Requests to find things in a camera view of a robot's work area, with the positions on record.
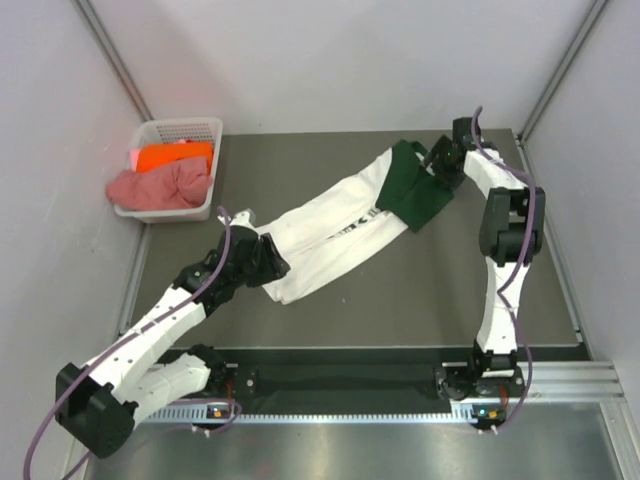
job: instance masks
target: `white pants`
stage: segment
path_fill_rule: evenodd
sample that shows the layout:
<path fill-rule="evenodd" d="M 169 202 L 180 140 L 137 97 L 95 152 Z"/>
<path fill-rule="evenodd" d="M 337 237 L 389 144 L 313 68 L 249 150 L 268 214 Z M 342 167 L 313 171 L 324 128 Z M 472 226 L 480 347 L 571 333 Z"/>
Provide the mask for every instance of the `white pants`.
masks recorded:
<path fill-rule="evenodd" d="M 315 292 L 375 255 L 407 228 L 391 212 L 375 208 L 390 165 L 388 149 L 360 173 L 257 229 L 271 234 L 291 266 L 283 279 L 263 287 L 274 301 L 286 305 Z"/>

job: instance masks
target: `wall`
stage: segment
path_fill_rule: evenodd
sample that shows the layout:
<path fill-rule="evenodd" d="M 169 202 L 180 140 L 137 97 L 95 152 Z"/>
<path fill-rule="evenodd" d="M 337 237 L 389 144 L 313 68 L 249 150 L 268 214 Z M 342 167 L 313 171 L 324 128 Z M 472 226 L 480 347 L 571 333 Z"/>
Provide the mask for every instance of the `wall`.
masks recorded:
<path fill-rule="evenodd" d="M 528 144 L 591 347 L 640 423 L 640 3 L 610 2 Z"/>
<path fill-rule="evenodd" d="M 231 133 L 522 128 L 591 0 L 94 0 L 158 118 Z"/>
<path fill-rule="evenodd" d="M 0 465 L 22 478 L 54 380 L 113 338 L 139 226 L 104 197 L 138 117 L 71 2 L 0 6 Z M 34 479 L 60 478 L 52 426 Z"/>

